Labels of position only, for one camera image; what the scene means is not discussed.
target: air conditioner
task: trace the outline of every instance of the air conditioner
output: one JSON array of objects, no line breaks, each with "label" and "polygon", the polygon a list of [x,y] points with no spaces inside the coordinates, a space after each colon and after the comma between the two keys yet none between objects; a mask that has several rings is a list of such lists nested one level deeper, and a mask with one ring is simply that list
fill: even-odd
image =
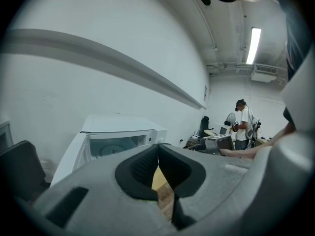
[{"label": "air conditioner", "polygon": [[269,83],[277,78],[277,69],[268,66],[255,65],[254,70],[251,73],[251,78],[253,81]]}]

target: chair backrest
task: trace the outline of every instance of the chair backrest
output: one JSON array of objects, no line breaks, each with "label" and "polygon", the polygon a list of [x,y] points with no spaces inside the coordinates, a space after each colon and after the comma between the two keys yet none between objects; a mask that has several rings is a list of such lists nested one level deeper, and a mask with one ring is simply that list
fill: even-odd
[{"label": "chair backrest", "polygon": [[0,170],[13,195],[25,201],[45,178],[35,146],[22,141],[0,153]]}]

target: white appliance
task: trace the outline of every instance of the white appliance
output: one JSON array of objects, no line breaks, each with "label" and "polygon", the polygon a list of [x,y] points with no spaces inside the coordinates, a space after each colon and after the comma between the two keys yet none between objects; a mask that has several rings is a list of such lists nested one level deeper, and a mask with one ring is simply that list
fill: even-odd
[{"label": "white appliance", "polygon": [[251,78],[253,81],[269,83],[277,78],[277,69],[268,66],[255,65],[254,70],[251,73]]},{"label": "white appliance", "polygon": [[128,115],[89,115],[66,150],[51,185],[86,163],[143,145],[164,143],[167,130]]}]

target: ceiling light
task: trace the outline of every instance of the ceiling light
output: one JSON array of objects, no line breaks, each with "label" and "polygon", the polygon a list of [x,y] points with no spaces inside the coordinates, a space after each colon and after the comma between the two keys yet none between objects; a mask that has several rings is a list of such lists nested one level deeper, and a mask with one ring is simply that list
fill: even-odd
[{"label": "ceiling light", "polygon": [[250,52],[248,53],[248,58],[246,64],[253,64],[254,59],[257,53],[258,44],[260,40],[261,29],[259,28],[252,28],[252,40],[251,40],[251,47]]}]

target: ceiling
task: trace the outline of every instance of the ceiling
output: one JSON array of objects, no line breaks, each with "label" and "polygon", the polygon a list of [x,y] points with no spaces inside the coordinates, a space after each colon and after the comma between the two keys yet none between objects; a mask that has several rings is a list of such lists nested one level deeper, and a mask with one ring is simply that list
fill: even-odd
[{"label": "ceiling", "polygon": [[255,63],[279,68],[286,75],[285,14],[272,0],[225,3],[211,0],[164,0],[186,25],[211,74],[233,68],[233,73],[247,74],[245,65],[251,42],[252,27],[261,28]]}]

